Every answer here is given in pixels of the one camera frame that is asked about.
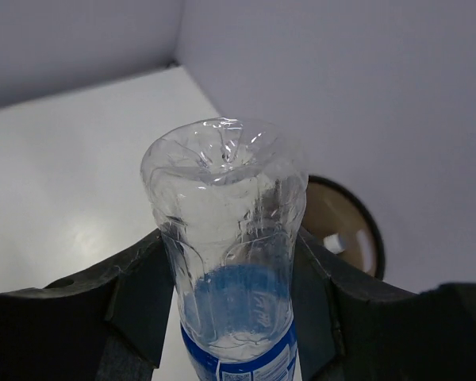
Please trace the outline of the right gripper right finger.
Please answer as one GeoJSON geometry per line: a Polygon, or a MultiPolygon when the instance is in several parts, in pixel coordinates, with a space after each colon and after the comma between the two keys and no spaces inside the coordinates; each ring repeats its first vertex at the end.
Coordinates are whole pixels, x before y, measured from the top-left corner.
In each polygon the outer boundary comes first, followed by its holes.
{"type": "Polygon", "coordinates": [[[304,380],[476,380],[476,283],[414,294],[301,230],[292,302],[304,380]]]}

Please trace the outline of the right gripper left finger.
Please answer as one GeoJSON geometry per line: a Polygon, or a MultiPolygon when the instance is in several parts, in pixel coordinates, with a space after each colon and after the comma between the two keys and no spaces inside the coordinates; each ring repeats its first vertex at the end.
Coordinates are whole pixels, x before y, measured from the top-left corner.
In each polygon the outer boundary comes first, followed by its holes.
{"type": "Polygon", "coordinates": [[[173,289],[154,231],[44,288],[0,293],[0,380],[149,380],[173,289]]]}

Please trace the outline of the clear bottle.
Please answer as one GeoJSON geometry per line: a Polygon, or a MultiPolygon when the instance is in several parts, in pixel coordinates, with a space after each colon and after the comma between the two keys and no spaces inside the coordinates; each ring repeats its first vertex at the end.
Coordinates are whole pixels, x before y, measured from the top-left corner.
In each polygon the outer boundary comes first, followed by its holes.
{"type": "Polygon", "coordinates": [[[308,176],[282,130],[211,118],[155,140],[140,165],[200,380],[291,380],[291,298],[308,176]]]}

